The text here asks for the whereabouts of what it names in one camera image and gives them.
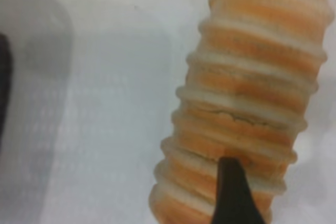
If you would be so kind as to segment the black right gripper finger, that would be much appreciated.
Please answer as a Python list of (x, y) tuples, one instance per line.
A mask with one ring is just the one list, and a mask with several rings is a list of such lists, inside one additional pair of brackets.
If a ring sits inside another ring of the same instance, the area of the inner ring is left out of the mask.
[(213, 224), (262, 224), (245, 171), (239, 160), (222, 157), (218, 162)]

